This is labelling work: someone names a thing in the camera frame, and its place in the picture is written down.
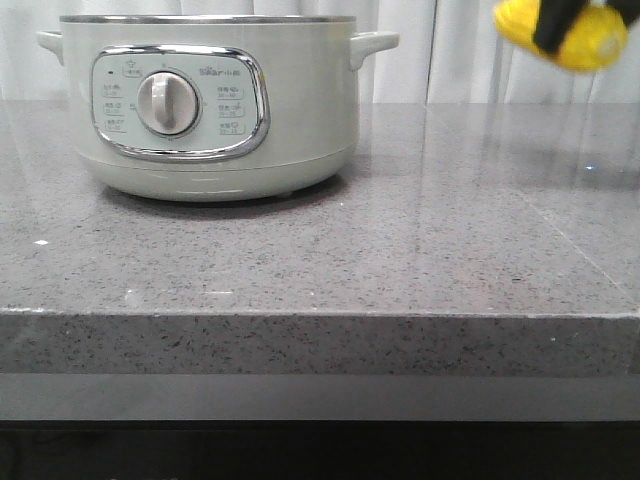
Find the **gray countertop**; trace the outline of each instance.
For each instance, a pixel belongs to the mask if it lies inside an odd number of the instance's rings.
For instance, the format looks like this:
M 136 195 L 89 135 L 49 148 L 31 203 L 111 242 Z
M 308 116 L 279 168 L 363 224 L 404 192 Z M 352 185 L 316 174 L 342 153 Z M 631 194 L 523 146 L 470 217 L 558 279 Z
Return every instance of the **gray countertop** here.
M 227 204 L 102 185 L 67 113 L 0 103 L 2 373 L 640 373 L 637 105 L 365 105 L 337 176 Z

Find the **yellow object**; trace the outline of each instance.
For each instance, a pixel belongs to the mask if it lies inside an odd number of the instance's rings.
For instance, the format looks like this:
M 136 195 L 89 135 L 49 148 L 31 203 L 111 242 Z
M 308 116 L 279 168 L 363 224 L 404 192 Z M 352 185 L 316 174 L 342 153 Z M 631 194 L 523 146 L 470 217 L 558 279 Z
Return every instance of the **yellow object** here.
M 560 50 L 549 55 L 533 42 L 540 0 L 506 0 L 496 6 L 496 29 L 506 39 L 560 67 L 591 72 L 615 63 L 627 45 L 627 27 L 608 6 L 586 6 L 567 32 Z

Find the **white curtain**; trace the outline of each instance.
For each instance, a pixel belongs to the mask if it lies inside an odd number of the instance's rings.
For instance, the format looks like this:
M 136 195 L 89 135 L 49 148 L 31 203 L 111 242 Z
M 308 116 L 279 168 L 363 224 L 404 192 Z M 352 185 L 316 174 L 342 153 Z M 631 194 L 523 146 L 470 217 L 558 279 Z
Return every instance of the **white curtain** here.
M 395 30 L 396 50 L 367 59 L 363 102 L 587 103 L 640 101 L 640 27 L 609 71 L 573 75 L 498 38 L 497 0 L 0 0 L 0 98 L 65 95 L 55 57 L 37 30 L 70 14 L 355 15 L 358 28 Z

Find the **brand logo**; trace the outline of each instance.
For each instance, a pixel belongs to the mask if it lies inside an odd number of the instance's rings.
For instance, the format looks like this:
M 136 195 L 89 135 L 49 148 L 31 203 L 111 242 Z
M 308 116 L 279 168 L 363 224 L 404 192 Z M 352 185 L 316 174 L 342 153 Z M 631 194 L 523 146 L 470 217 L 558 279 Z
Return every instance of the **brand logo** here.
M 239 77 L 240 70 L 231 70 L 229 68 L 221 70 L 212 66 L 207 66 L 200 69 L 200 75 L 209 75 L 212 77 Z

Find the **pot base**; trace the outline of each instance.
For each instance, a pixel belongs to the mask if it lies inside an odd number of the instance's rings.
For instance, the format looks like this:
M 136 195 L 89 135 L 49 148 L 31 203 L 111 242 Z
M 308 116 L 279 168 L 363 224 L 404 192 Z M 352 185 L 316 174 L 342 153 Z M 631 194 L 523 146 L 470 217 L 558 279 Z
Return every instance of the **pot base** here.
M 126 193 L 179 202 L 224 202 L 286 194 L 321 182 L 340 170 L 355 145 L 331 155 L 277 167 L 212 172 L 145 170 L 82 157 L 99 180 Z

